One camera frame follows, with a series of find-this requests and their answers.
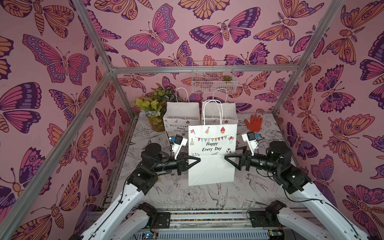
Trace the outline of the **white paper gift bag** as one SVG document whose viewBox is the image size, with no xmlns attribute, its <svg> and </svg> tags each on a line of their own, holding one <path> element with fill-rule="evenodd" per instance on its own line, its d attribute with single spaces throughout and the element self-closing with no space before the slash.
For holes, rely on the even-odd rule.
<svg viewBox="0 0 384 240">
<path fill-rule="evenodd" d="M 229 183 L 234 180 L 235 167 L 225 155 L 236 152 L 237 125 L 189 126 L 189 156 L 201 158 L 188 170 L 189 186 Z"/>
</svg>

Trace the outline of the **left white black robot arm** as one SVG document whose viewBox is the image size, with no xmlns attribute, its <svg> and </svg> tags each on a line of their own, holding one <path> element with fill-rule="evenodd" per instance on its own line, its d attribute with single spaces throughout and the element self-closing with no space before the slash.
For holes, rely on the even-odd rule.
<svg viewBox="0 0 384 240">
<path fill-rule="evenodd" d="M 128 240 L 145 227 L 157 224 L 158 211 L 142 200 L 159 179 L 160 174 L 187 172 L 201 162 L 198 157 L 178 154 L 181 145 L 174 145 L 168 154 L 157 143 L 141 153 L 141 162 L 126 179 L 119 196 L 87 230 L 73 234 L 72 240 Z"/>
</svg>

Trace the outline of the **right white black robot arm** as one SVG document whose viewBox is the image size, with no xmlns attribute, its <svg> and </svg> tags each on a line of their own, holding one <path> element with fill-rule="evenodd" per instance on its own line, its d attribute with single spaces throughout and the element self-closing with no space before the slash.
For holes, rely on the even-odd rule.
<svg viewBox="0 0 384 240">
<path fill-rule="evenodd" d="M 312 180 L 291 164 L 292 151 L 285 142 L 273 141 L 266 154 L 244 150 L 242 154 L 225 155 L 225 160 L 236 169 L 250 168 L 271 173 L 288 200 L 304 204 L 320 221 L 321 227 L 299 216 L 286 204 L 273 201 L 266 208 L 267 218 L 290 228 L 307 240 L 374 240 L 352 224 L 326 197 Z"/>
</svg>

